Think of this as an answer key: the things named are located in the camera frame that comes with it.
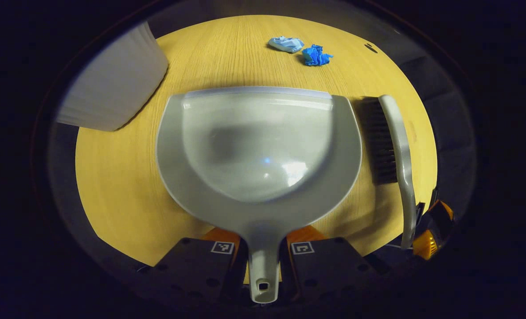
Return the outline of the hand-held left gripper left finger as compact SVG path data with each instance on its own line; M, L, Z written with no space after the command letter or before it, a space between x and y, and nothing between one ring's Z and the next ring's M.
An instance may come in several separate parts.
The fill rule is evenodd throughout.
M184 237L150 271L150 295L177 308L237 303L245 288L247 244L214 229L203 238Z

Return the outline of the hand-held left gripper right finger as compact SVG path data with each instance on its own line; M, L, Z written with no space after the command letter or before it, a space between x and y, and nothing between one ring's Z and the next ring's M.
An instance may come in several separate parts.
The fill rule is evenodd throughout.
M281 243L281 303L317 305L360 299L378 272L343 237L326 238L307 226Z

